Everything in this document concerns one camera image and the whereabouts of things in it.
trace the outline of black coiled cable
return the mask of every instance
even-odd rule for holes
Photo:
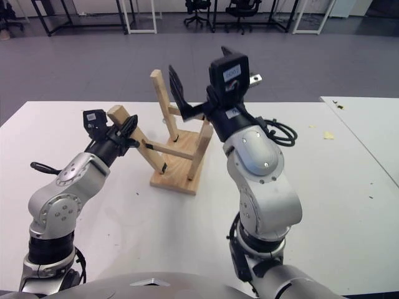
[[[267,120],[262,117],[254,118],[251,114],[249,114],[244,105],[236,105],[236,108],[244,115],[253,125],[259,125],[262,130],[265,132],[266,136],[275,142],[277,145],[281,146],[294,146],[295,140],[298,138],[297,132],[289,126],[279,123],[276,119]],[[276,136],[275,130],[269,130],[268,126],[273,126],[274,128],[283,132],[286,137]]]

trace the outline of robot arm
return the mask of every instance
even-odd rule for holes
[[[189,105],[172,67],[170,86],[183,119],[204,113],[224,143],[228,172],[240,193],[228,235],[236,275],[264,299],[341,298],[295,267],[282,265],[285,236],[302,219],[302,208],[284,174],[278,145],[293,146],[297,135],[276,120],[255,119],[246,111],[248,58],[225,47],[222,51],[224,57],[209,67],[207,102]],[[287,137],[276,136],[268,125]]]
[[[31,197],[28,207],[33,221],[20,291],[50,295],[85,280],[84,258],[74,247],[76,219],[86,202],[102,189],[115,159],[129,147],[138,146],[130,139],[137,127],[136,115],[121,128],[107,127],[106,122],[102,110],[84,112],[84,126],[92,142]],[[82,276],[72,269],[76,255],[82,264]]]

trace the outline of office chair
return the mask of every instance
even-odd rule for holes
[[[261,2],[261,0],[231,0],[229,7],[226,7],[226,12],[233,17],[237,17],[237,22],[224,25],[224,30],[228,33],[230,28],[236,27],[237,31],[241,30],[241,34],[244,35],[244,27],[247,27],[252,32],[252,26],[242,23],[241,18],[255,16]]]
[[[15,20],[17,17],[15,12],[12,10],[11,4],[9,4],[8,0],[0,0],[0,21],[4,21],[4,23],[0,26],[1,29],[7,29],[11,26],[19,27],[21,31],[24,30],[24,24],[21,22],[9,22],[8,20]]]
[[[189,23],[192,23],[194,21],[196,22],[196,25],[199,23],[201,25],[201,28],[203,27],[203,21],[206,25],[211,25],[211,23],[209,22],[209,8],[211,7],[210,0],[186,0],[186,7],[188,14],[192,14],[193,12],[195,13],[193,17],[188,17],[183,21],[186,27],[188,27]],[[208,9],[207,19],[198,15],[200,9]]]

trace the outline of white table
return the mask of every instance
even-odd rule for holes
[[[0,289],[18,287],[31,222],[28,200],[54,179],[33,171],[29,163],[64,167],[89,142],[82,111],[107,111],[114,104],[27,102],[0,128]],[[166,141],[157,103],[123,105],[139,115],[150,139]],[[386,172],[325,103],[247,107],[299,134],[295,147],[282,148],[287,176],[304,210],[302,222],[287,236],[285,263],[343,295],[399,290],[399,189]],[[184,127],[198,130],[200,124]],[[335,133],[335,139],[324,140],[324,130]],[[239,193],[216,135],[196,197],[150,187],[152,172],[130,150],[116,160],[104,188],[85,206],[75,245],[86,256],[89,281],[128,272],[189,272],[251,293],[234,274],[225,239]]]
[[[399,186],[399,98],[322,99]]]

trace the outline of wooden board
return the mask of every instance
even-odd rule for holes
[[[196,140],[199,135],[200,134],[197,132],[179,130],[178,141],[173,142],[173,140],[169,138],[167,145],[178,148],[179,150],[194,152],[197,147]],[[192,180],[189,180],[187,175],[191,167],[191,160],[176,157],[171,154],[162,154],[162,158],[165,160],[168,167],[164,174],[155,171],[151,177],[150,185],[195,195],[198,190],[198,184],[200,183],[199,178],[201,177],[204,160],[202,159],[201,164],[198,166],[196,176]]]

